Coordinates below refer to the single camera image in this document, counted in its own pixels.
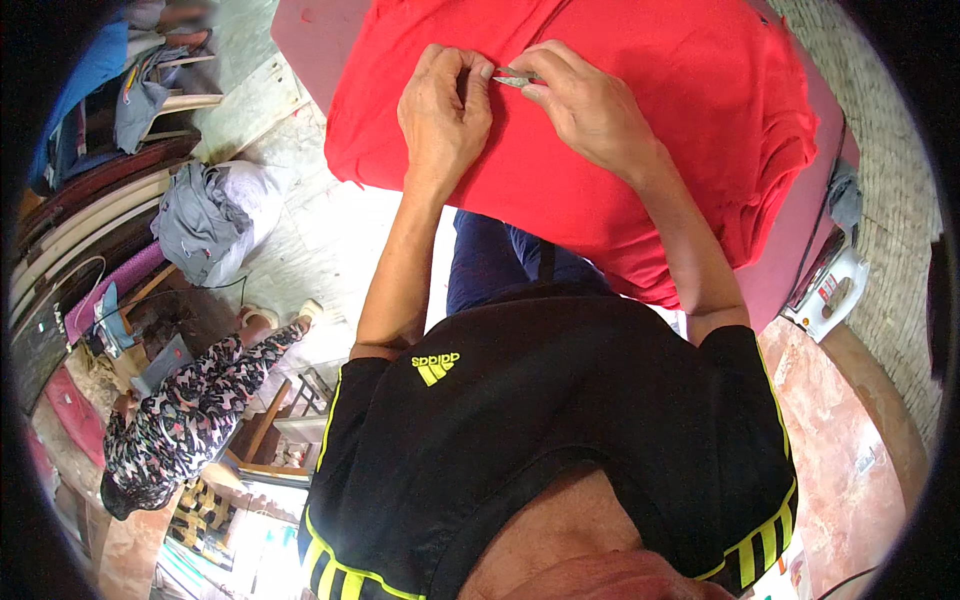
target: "yellow stripe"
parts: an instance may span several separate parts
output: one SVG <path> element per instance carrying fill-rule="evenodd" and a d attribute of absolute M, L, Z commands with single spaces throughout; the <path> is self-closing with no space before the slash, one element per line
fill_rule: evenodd
<path fill-rule="evenodd" d="M 787 504 L 780 507 L 780 524 L 783 525 L 783 549 L 786 550 L 793 539 L 793 515 Z"/>
<path fill-rule="evenodd" d="M 763 540 L 764 571 L 773 566 L 777 561 L 777 531 L 774 529 L 775 521 L 776 519 L 763 523 L 763 528 L 760 530 L 760 538 Z"/>
<path fill-rule="evenodd" d="M 324 567 L 324 574 L 320 576 L 320 582 L 317 584 L 317 597 L 320 600 L 328 600 L 333 592 L 333 576 L 337 574 L 337 562 L 330 559 L 330 562 Z"/>
<path fill-rule="evenodd" d="M 781 502 L 780 508 L 777 510 L 777 513 L 776 513 L 775 515 L 771 516 L 770 518 L 768 518 L 766 521 L 764 521 L 763 524 L 760 525 L 759 527 L 757 527 L 754 531 L 750 532 L 750 533 L 747 535 L 746 538 L 744 538 L 743 540 L 741 540 L 741 541 L 739 541 L 738 543 L 734 544 L 733 546 L 727 548 L 727 549 L 724 551 L 724 553 L 723 553 L 724 560 L 721 561 L 719 565 L 715 566 L 714 568 L 712 568 L 711 570 L 707 571 L 707 572 L 704 573 L 703 575 L 698 575 L 698 576 L 694 577 L 694 579 L 696 579 L 696 580 L 698 580 L 698 581 L 703 581 L 703 580 L 705 580 L 707 577 L 712 577 L 713 575 L 716 575 L 717 573 L 719 573 L 720 570 L 721 570 L 723 567 L 727 566 L 727 557 L 730 555 L 731 552 L 733 552 L 733 550 L 736 550 L 737 547 L 739 547 L 739 545 L 740 545 L 741 543 L 743 543 L 744 541 L 751 541 L 751 540 L 753 540 L 754 536 L 755 536 L 757 533 L 759 533 L 760 530 L 762 530 L 764 527 L 766 527 L 766 526 L 768 526 L 768 525 L 773 525 L 773 522 L 776 521 L 778 518 L 780 519 L 780 521 L 781 521 L 782 524 L 783 524 L 783 548 L 781 548 L 780 551 L 786 550 L 786 547 L 787 547 L 788 545 L 790 545 L 791 531 L 792 531 L 792 529 L 793 529 L 793 528 L 792 528 L 792 524 L 793 524 L 792 514 L 790 513 L 790 498 L 793 497 L 793 493 L 794 493 L 796 490 L 797 490 L 797 478 L 794 477 L 794 478 L 793 478 L 793 483 L 790 484 L 790 490 L 786 493 L 786 497 L 783 499 L 783 502 Z M 753 554 L 753 552 L 754 552 L 752 546 L 751 546 L 750 552 L 751 552 L 751 554 Z"/>
<path fill-rule="evenodd" d="M 303 557 L 303 572 L 306 574 L 307 581 L 310 581 L 313 569 L 317 568 L 317 561 L 323 553 L 323 546 L 316 540 L 310 541 L 310 547 L 306 549 L 306 555 Z"/>
<path fill-rule="evenodd" d="M 320 449 L 320 458 L 317 459 L 317 471 L 320 470 L 320 463 L 324 461 L 326 454 L 326 437 L 330 435 L 330 425 L 333 424 L 333 410 L 337 408 L 337 400 L 340 399 L 340 384 L 344 380 L 344 368 L 337 371 L 337 391 L 333 393 L 333 401 L 330 402 L 330 414 L 326 418 L 326 428 L 324 429 L 324 446 Z"/>
<path fill-rule="evenodd" d="M 790 438 L 786 434 L 786 425 L 783 424 L 783 412 L 780 410 L 780 401 L 777 399 L 777 393 L 774 392 L 774 382 L 770 379 L 770 372 L 767 371 L 767 363 L 763 360 L 763 352 L 760 351 L 760 343 L 754 335 L 754 344 L 756 353 L 760 357 L 760 364 L 763 365 L 763 374 L 767 377 L 767 385 L 770 386 L 770 396 L 774 399 L 774 406 L 777 407 L 777 420 L 780 422 L 780 429 L 783 430 L 783 456 L 790 456 Z"/>
<path fill-rule="evenodd" d="M 441 379 L 444 375 L 446 375 L 446 371 L 444 371 L 444 368 L 440 365 L 430 365 L 430 371 L 432 371 L 438 379 Z"/>
<path fill-rule="evenodd" d="M 740 551 L 740 587 L 746 588 L 756 579 L 754 564 L 754 539 L 746 538 L 737 546 Z"/>
<path fill-rule="evenodd" d="M 340 600 L 360 600 L 360 588 L 363 587 L 363 575 L 347 573 L 344 578 L 344 588 L 340 592 Z"/>
<path fill-rule="evenodd" d="M 310 522 L 309 506 L 306 507 L 306 515 L 304 516 L 304 520 L 306 521 L 306 530 L 310 532 L 310 537 L 312 537 L 315 542 L 320 544 L 324 552 L 330 555 L 330 562 L 326 564 L 326 568 L 324 569 L 324 576 L 326 575 L 326 570 L 329 569 L 330 566 L 333 564 L 335 565 L 334 568 L 340 569 L 346 572 L 347 574 L 352 573 L 354 575 L 366 577 L 367 579 L 373 579 L 378 584 L 380 584 L 380 586 L 383 588 L 384 591 L 386 591 L 387 593 L 397 598 L 403 598 L 403 600 L 426 600 L 426 596 L 423 594 L 415 594 L 415 593 L 410 593 L 408 591 L 400 591 L 399 589 L 388 586 L 387 583 L 383 581 L 383 577 L 377 573 L 374 573 L 373 571 L 365 571 L 360 568 L 353 568 L 352 566 L 346 566 L 345 564 L 338 562 L 336 559 L 336 555 L 333 553 L 333 548 L 331 548 L 330 544 L 326 543 L 324 539 L 320 537 L 320 534 L 318 534 L 317 530 L 314 529 L 313 523 Z M 326 600 L 326 598 L 329 597 L 329 591 L 327 592 L 327 596 L 323 596 L 318 593 L 317 597 L 320 598 L 321 600 Z"/>
<path fill-rule="evenodd" d="M 434 377 L 432 371 L 430 371 L 427 367 L 417 367 L 417 371 L 419 371 L 420 376 L 423 377 L 423 383 L 426 384 L 426 387 L 429 388 L 433 384 L 437 383 L 437 377 Z"/>

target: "plastic bag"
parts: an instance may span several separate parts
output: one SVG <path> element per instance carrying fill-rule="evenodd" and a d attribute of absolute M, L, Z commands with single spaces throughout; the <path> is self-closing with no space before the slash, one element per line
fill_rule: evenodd
<path fill-rule="evenodd" d="M 228 168 L 216 186 L 228 202 L 247 213 L 253 227 L 244 231 L 210 269 L 204 287 L 231 283 L 247 255 L 274 230 L 292 177 L 289 169 L 264 167 L 246 160 L 230 160 L 214 168 Z"/>

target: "red fabric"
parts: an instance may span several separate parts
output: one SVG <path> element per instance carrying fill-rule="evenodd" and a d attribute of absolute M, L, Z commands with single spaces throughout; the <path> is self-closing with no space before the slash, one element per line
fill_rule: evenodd
<path fill-rule="evenodd" d="M 81 394 L 66 368 L 57 369 L 43 390 L 63 429 L 74 444 L 99 468 L 104 468 L 104 428 L 97 411 Z"/>
<path fill-rule="evenodd" d="M 330 106 L 326 158 L 339 180 L 401 189 L 396 102 L 428 43 L 505 65 L 530 44 L 561 39 L 630 86 L 731 265 L 748 265 L 816 155 L 816 117 L 789 36 L 740 0 L 374 0 Z M 519 90 L 490 90 L 487 150 L 449 204 L 589 258 L 622 294 L 678 308 L 634 192 L 569 150 Z"/>

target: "bundle of fabric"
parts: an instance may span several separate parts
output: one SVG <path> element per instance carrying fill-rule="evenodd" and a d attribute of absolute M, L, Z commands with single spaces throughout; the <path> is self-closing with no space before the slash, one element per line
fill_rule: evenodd
<path fill-rule="evenodd" d="M 172 177 L 150 230 L 187 281 L 227 283 L 273 230 L 286 189 L 284 170 L 277 171 L 245 160 L 212 167 L 194 160 Z"/>
<path fill-rule="evenodd" d="M 374 0 L 331 103 L 330 170 L 402 188 L 396 100 L 427 44 L 505 65 L 550 38 L 630 86 L 731 265 L 759 259 L 790 185 L 816 155 L 817 120 L 791 35 L 741 0 Z M 518 90 L 491 84 L 490 94 L 487 149 L 449 203 L 585 256 L 621 294 L 678 308 L 636 194 L 567 148 Z"/>

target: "gray cloth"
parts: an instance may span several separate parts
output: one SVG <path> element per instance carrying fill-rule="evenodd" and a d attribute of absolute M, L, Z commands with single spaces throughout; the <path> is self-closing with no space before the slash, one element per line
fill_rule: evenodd
<path fill-rule="evenodd" d="M 127 60 L 124 62 L 123 70 L 128 71 L 141 54 L 157 46 L 162 46 L 166 41 L 166 36 L 161 36 L 157 32 L 127 30 Z"/>
<path fill-rule="evenodd" d="M 857 184 L 856 169 L 843 158 L 838 160 L 836 169 L 833 170 L 827 197 L 830 219 L 849 235 L 853 226 L 860 222 L 863 194 Z"/>
<path fill-rule="evenodd" d="M 113 141 L 117 148 L 129 155 L 136 154 L 140 140 L 170 96 L 169 89 L 147 81 L 147 77 L 159 62 L 175 60 L 186 54 L 185 46 L 155 48 L 137 57 L 133 67 L 124 74 L 113 122 Z"/>
<path fill-rule="evenodd" d="M 163 255 L 194 285 L 206 281 L 217 261 L 252 226 L 247 213 L 223 192 L 228 169 L 207 168 L 198 160 L 181 168 L 150 223 Z"/>

